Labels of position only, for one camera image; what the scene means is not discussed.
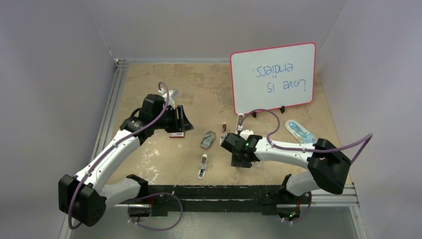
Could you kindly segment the red staple box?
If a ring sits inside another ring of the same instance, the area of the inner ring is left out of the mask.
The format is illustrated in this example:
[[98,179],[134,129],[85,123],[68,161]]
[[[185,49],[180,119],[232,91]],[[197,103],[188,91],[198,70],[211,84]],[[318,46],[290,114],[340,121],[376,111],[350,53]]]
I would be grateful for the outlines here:
[[173,133],[169,133],[169,137],[170,138],[184,138],[185,133],[184,132],[173,132]]

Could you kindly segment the pink and white stapler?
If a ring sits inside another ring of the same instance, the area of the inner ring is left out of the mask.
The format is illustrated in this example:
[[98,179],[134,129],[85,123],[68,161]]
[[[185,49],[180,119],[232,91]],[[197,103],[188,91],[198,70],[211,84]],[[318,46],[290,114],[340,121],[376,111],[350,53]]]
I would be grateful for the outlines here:
[[227,136],[227,124],[226,124],[226,122],[223,122],[222,127],[221,127],[221,133],[220,133],[220,141],[219,141],[220,144],[223,143],[226,136]]

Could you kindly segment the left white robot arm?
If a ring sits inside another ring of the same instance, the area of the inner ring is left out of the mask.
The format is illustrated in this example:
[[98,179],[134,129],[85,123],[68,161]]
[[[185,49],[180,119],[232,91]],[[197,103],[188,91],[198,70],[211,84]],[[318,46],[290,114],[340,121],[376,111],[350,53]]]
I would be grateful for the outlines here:
[[123,121],[108,146],[84,169],[73,176],[65,174],[58,183],[59,209],[68,216],[68,226],[95,225],[107,209],[127,200],[137,204],[156,197],[150,193],[148,181],[134,174],[109,185],[114,171],[136,151],[154,131],[167,133],[193,130],[182,105],[176,105],[167,94],[149,94],[140,108]]

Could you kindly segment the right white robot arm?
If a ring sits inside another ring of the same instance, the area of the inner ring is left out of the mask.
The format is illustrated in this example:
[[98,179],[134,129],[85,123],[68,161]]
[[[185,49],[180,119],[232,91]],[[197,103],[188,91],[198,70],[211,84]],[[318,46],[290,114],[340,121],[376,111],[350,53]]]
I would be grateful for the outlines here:
[[279,190],[280,198],[287,203],[317,189],[342,194],[351,166],[351,160],[326,139],[300,144],[229,133],[221,146],[232,154],[234,167],[250,168],[254,162],[276,161],[304,168],[304,172],[286,177],[285,186]]

